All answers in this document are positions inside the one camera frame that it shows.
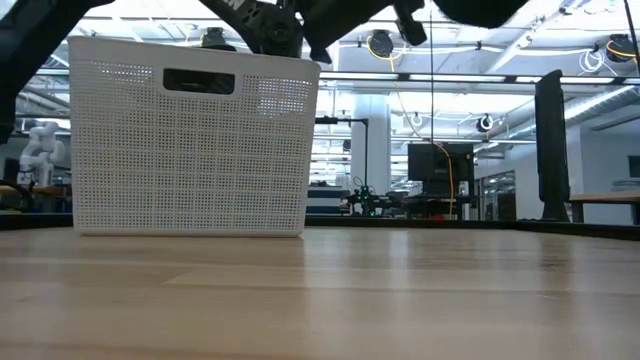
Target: computer monitor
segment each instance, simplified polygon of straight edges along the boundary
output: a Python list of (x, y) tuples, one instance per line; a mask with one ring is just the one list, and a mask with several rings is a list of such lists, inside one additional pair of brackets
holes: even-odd
[[(451, 158), (454, 191), (461, 181), (473, 188), (473, 145), (442, 145)], [(450, 193), (449, 162), (447, 156), (433, 144), (409, 144), (409, 180), (422, 181), (423, 193), (441, 195)]]

